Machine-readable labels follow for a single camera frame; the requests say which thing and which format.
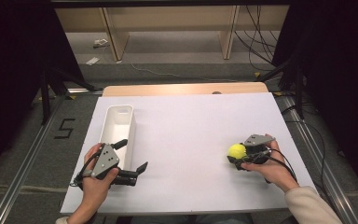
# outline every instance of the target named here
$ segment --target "white desk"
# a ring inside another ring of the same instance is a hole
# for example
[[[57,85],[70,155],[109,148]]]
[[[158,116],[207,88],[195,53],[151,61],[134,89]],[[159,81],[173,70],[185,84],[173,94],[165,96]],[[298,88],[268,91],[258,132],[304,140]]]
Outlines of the white desk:
[[[133,105],[137,126],[132,169],[149,161],[135,187],[113,186],[99,214],[114,216],[254,212],[285,208],[283,193],[256,172],[237,171],[227,149],[253,133],[270,133],[298,182],[314,187],[270,93],[101,97],[75,174],[100,138],[106,108]],[[82,199],[69,187],[61,212]]]

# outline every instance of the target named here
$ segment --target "person's right hand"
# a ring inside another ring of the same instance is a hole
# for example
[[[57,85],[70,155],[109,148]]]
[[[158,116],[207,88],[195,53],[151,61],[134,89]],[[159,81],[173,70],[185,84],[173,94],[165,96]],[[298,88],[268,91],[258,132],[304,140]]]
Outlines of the person's right hand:
[[[266,146],[280,151],[276,140],[267,143]],[[277,151],[272,150],[270,157],[284,163],[283,156]],[[276,161],[268,160],[264,164],[243,163],[241,164],[241,167],[248,171],[257,171],[269,182],[274,183],[277,187],[283,190],[283,192],[299,187],[289,171]]]

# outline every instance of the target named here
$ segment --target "forearm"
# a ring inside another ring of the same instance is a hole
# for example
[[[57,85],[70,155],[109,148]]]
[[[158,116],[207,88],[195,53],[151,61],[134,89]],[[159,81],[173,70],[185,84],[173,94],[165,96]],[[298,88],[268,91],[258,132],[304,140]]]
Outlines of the forearm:
[[[341,223],[333,209],[310,187],[291,189],[284,198],[299,223]]]

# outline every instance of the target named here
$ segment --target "white container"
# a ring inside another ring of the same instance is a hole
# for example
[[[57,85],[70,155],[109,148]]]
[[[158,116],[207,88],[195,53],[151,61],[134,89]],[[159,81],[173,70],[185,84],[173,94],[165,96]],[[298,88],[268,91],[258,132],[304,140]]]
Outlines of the white container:
[[[132,149],[135,137],[136,121],[133,116],[131,105],[112,105],[106,111],[101,133],[101,143],[115,144],[118,141],[127,139],[125,147],[116,150],[120,163],[118,167],[123,170],[130,170],[132,161]]]

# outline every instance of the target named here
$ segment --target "yellow ball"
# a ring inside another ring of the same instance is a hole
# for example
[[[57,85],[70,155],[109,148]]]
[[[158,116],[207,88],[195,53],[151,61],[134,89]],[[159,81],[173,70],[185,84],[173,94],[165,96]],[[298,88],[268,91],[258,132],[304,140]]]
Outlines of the yellow ball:
[[[243,144],[234,144],[228,149],[228,156],[241,159],[246,156],[246,147]]]

